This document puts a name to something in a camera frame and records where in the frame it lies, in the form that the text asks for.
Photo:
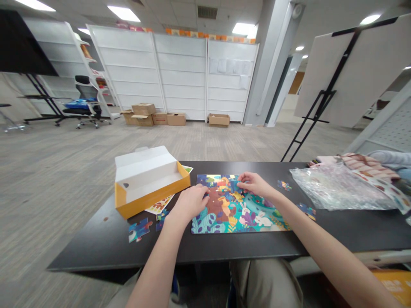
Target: cartoon bunny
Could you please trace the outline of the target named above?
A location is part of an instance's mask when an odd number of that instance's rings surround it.
[[[272,226],[272,222],[270,219],[268,219],[267,217],[264,217],[265,213],[263,211],[260,211],[258,213],[258,216],[256,216],[255,218],[255,222],[258,223],[258,226],[262,226],[264,225],[264,227],[271,227]]]
[[[249,214],[251,213],[251,211],[249,209],[247,209],[247,203],[246,202],[244,202],[244,203],[240,202],[240,205],[243,208],[242,215],[245,215],[246,213],[249,213]]]

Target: black tv screen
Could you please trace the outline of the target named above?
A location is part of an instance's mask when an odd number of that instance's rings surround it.
[[[58,76],[16,11],[0,10],[0,71]]]

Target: clear plastic wrap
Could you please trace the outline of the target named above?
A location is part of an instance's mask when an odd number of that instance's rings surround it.
[[[396,204],[354,175],[343,163],[291,169],[292,177],[316,208],[326,210],[391,210]]]

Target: pegboard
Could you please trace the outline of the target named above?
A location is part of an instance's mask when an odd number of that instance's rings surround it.
[[[411,152],[411,97],[369,138],[401,152]]]

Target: table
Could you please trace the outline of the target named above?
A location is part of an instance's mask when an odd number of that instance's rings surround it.
[[[290,184],[291,192],[280,190],[293,203],[313,206],[311,200],[293,181],[290,169],[305,168],[305,163],[200,162],[181,161],[194,167],[191,184],[197,174],[259,173],[274,188],[277,181]],[[179,194],[167,206],[170,210]],[[150,232],[139,243],[128,243],[128,227],[148,217]],[[411,249],[410,226],[398,210],[317,210],[317,223],[352,252]],[[48,266],[55,272],[77,274],[113,281],[111,273],[143,266],[160,235],[155,231],[155,216],[148,212],[124,220],[114,208],[114,194],[103,204],[71,242]],[[191,234],[191,224],[184,232],[177,264],[198,264],[234,259],[300,257],[308,253],[292,231],[234,234]]]

